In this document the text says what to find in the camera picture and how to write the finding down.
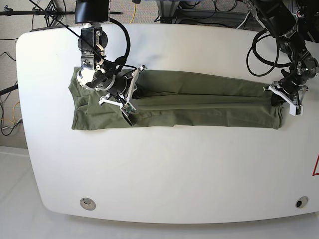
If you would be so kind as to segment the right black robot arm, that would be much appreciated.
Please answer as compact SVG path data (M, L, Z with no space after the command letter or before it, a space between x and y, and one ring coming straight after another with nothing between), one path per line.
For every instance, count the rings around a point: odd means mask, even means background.
M87 91L104 91L118 99L127 96L129 87L133 87L133 99L143 97L142 89L133 82L133 71L125 73L127 58L131 49L131 41L126 28L117 20L110 18L109 0L77 0L75 23L82 24L78 39L81 51L81 67L76 73L80 87ZM123 56L111 61L106 59L105 48L108 37L101 23L111 22L124 33L126 49Z

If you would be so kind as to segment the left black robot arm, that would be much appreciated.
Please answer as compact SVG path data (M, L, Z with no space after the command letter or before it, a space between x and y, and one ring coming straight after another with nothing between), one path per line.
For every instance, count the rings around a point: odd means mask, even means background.
M279 106L291 100L300 106L299 92L307 80L314 78L319 72L319 63L307 50L303 37L294 29L296 25L294 16L281 0L245 0L244 3L264 27L255 35L249 52L253 52L262 63L271 66L271 69L264 74L255 74L251 70L249 72L253 76L263 77L275 68L281 68L283 78L271 86L275 92L283 95L272 93L271 104ZM276 41L274 62L264 59L257 52L257 43L266 32L269 32Z

